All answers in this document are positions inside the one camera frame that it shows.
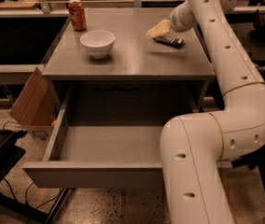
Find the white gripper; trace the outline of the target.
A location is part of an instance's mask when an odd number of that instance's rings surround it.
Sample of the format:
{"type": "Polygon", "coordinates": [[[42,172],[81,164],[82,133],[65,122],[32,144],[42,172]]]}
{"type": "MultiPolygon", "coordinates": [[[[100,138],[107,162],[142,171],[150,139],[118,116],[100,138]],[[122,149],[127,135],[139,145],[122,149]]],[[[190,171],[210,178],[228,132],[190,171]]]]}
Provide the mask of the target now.
{"type": "Polygon", "coordinates": [[[189,2],[176,7],[170,14],[170,20],[162,20],[146,32],[147,38],[154,38],[166,35],[171,28],[178,33],[186,32],[196,26],[198,23],[191,12],[189,2]]]}

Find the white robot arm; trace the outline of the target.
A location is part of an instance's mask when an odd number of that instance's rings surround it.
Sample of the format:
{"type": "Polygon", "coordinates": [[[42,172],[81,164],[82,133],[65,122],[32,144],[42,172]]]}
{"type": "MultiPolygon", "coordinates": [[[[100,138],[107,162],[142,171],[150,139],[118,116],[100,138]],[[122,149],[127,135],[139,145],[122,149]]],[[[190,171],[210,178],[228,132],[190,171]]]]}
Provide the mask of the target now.
{"type": "Polygon", "coordinates": [[[265,81],[225,14],[236,0],[186,0],[148,37],[200,26],[224,107],[170,119],[160,156],[171,224],[234,224],[217,162],[265,145],[265,81]]]}

